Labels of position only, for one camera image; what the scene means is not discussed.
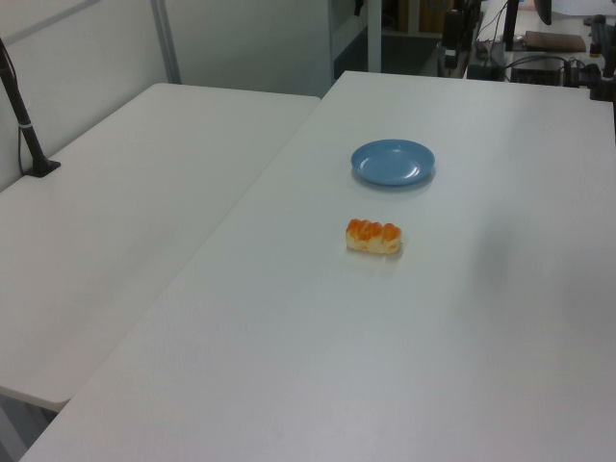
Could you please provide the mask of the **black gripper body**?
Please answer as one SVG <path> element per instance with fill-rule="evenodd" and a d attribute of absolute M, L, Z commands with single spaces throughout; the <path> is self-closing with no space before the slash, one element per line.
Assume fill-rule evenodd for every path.
<path fill-rule="evenodd" d="M 446 12 L 443 28 L 443 47 L 457 49 L 463 29 L 464 14 L 458 10 Z"/>

